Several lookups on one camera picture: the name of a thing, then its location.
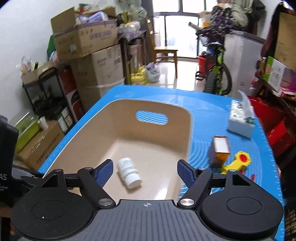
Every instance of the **bicycle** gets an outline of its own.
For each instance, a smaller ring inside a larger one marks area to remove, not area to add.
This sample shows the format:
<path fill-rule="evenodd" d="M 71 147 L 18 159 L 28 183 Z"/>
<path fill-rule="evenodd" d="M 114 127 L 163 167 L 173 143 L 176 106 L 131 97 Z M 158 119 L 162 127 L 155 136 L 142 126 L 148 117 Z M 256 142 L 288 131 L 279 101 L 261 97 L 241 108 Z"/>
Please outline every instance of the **bicycle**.
<path fill-rule="evenodd" d="M 225 48 L 219 42 L 208 43 L 210 38 L 222 37 L 230 32 L 230 27 L 219 28 L 218 25 L 212 25 L 203 29 L 189 22 L 189 26 L 196 30 L 197 38 L 199 38 L 205 47 L 210 47 L 213 50 L 213 65 L 208 68 L 208 59 L 206 61 L 205 76 L 197 72 L 196 77 L 198 80 L 206 79 L 203 92 L 216 95 L 228 95 L 232 89 L 232 77 L 228 67 L 223 62 Z M 227 87 L 224 89 L 222 84 L 223 73 L 226 74 Z"/>

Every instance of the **beige storage bin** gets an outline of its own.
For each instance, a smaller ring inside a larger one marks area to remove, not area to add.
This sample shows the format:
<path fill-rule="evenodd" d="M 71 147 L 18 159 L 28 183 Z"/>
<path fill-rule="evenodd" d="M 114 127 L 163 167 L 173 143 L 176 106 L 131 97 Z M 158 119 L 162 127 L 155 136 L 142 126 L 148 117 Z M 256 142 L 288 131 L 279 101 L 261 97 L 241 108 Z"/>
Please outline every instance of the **beige storage bin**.
<path fill-rule="evenodd" d="M 164 125 L 140 121 L 138 111 L 167 116 Z M 177 200 L 181 179 L 179 159 L 187 160 L 190 149 L 191 116 L 185 109 L 142 100 L 116 100 L 106 105 L 69 141 L 46 174 L 62 168 L 75 173 L 83 167 L 97 167 L 106 159 L 114 162 L 112 177 L 104 190 L 119 199 Z M 117 162 L 129 157 L 143 180 L 140 187 L 127 189 L 120 179 Z"/>

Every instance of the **blue tablecloth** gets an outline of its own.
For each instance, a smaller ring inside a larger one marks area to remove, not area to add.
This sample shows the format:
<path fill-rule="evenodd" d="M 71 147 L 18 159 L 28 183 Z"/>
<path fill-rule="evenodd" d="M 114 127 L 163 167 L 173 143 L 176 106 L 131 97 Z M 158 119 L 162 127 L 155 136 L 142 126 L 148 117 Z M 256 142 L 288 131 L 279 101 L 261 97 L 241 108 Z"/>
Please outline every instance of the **blue tablecloth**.
<path fill-rule="evenodd" d="M 228 132 L 226 127 L 232 99 L 194 91 L 130 85 L 121 85 L 112 88 L 65 136 L 40 167 L 39 172 L 45 173 L 58 154 L 63 150 L 71 138 L 83 127 L 83 125 L 104 106 L 117 99 L 150 100 L 185 108 L 192 116 L 191 154 L 187 161 L 193 167 L 208 167 L 207 152 L 213 136 L 227 136 L 229 139 L 231 155 L 226 164 L 232 162 L 234 155 L 238 151 L 249 153 L 252 163 L 246 169 L 245 175 L 251 178 L 251 176 L 255 174 L 255 182 L 283 204 L 280 180 L 278 178 L 274 156 L 258 119 L 255 121 L 255 130 L 251 139 Z M 151 115 L 143 113 L 141 114 L 141 118 L 150 119 L 150 121 L 158 123 L 166 122 L 165 118 L 157 114 Z M 186 191 L 187 187 L 183 184 L 179 196 L 181 197 Z M 275 239 L 277 241 L 284 240 L 283 220 L 279 226 Z"/>

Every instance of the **white wall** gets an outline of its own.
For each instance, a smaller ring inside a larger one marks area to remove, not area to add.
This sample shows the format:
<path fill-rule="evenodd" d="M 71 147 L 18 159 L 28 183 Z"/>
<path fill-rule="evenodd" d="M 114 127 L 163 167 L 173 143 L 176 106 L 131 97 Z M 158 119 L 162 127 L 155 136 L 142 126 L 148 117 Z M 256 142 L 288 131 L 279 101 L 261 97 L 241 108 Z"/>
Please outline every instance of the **white wall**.
<path fill-rule="evenodd" d="M 103 1 L 106 6 L 116 6 L 117 13 L 127 9 L 126 4 L 116 4 L 117 0 Z M 10 0 L 0 9 L 0 115 L 11 119 L 21 108 L 30 107 L 15 67 L 23 56 L 31 57 L 33 61 L 46 61 L 48 40 L 52 34 L 50 19 L 80 2 Z"/>
<path fill-rule="evenodd" d="M 266 15 L 260 19 L 258 22 L 258 36 L 266 39 L 269 31 L 270 22 L 272 19 L 272 15 L 277 7 L 277 5 L 281 2 L 279 0 L 261 0 L 261 2 L 265 5 Z"/>

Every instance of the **green plastic container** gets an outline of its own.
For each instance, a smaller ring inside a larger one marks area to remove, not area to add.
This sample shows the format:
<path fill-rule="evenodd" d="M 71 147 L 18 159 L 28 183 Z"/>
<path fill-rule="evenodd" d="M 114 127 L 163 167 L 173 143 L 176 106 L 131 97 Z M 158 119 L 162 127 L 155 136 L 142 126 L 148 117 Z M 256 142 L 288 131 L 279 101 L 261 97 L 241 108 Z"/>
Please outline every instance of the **green plastic container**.
<path fill-rule="evenodd" d="M 22 110 L 15 115 L 9 124 L 19 131 L 16 153 L 19 153 L 25 145 L 39 132 L 40 126 L 37 123 L 38 118 L 32 110 Z"/>

